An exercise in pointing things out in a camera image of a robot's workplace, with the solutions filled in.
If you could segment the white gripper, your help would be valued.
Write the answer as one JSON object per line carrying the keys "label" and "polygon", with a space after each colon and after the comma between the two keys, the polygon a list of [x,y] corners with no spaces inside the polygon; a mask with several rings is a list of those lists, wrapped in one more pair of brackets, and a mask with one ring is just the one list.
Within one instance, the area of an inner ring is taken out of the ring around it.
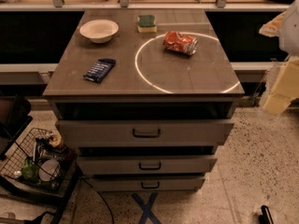
{"label": "white gripper", "polygon": [[[299,55],[299,0],[295,0],[286,12],[264,24],[260,35],[279,36],[279,48],[288,54]],[[271,115],[283,113],[291,102],[299,97],[299,60],[284,63],[278,68],[275,82],[264,97],[262,111]]]}

